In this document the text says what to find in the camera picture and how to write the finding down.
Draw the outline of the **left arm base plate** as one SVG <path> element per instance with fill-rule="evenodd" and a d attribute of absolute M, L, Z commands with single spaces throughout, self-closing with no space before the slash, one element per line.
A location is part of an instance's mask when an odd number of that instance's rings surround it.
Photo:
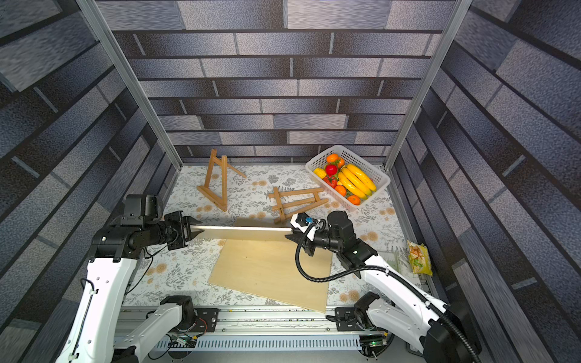
<path fill-rule="evenodd" d="M 169 332 L 175 334 L 202 334 L 213 333 L 218 321 L 218 308 L 195 307 L 182 314 L 181 322 Z"/>

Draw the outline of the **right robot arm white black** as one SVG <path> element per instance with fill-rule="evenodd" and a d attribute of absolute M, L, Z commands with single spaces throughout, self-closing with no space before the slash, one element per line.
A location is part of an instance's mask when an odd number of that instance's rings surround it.
<path fill-rule="evenodd" d="M 298 213 L 290 220 L 296 243 L 298 272 L 313 283 L 326 283 L 354 274 L 377 289 L 355 304 L 357 324 L 363 330 L 385 330 L 417 349 L 427 362 L 479 362 L 479 343 L 470 312 L 460 304 L 448 304 L 412 284 L 393 269 L 378 252 L 356 236 L 344 211 L 326 219 Z M 328 277 L 309 275 L 300 255 L 316 249 L 336 254 L 343 272 Z"/>

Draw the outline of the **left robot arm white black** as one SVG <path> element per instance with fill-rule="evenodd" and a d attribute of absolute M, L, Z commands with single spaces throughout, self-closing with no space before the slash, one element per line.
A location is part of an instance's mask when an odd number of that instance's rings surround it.
<path fill-rule="evenodd" d="M 197 320 L 192 299 L 169 296 L 120 343 L 114 336 L 123 300 L 140 255 L 149 246 L 186 247 L 198 221 L 163 213 L 159 197 L 129 195 L 121 216 L 97 231 L 89 248 L 83 297 L 58 362 L 141 362 L 171 331 L 187 332 Z"/>

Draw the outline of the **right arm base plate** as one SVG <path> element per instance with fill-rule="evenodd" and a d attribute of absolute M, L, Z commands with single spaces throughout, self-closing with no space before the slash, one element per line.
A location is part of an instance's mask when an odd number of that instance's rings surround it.
<path fill-rule="evenodd" d="M 358 325 L 355 308 L 352 306 L 336 307 L 334 309 L 334 322 L 337 331 L 340 332 L 363 331 Z"/>

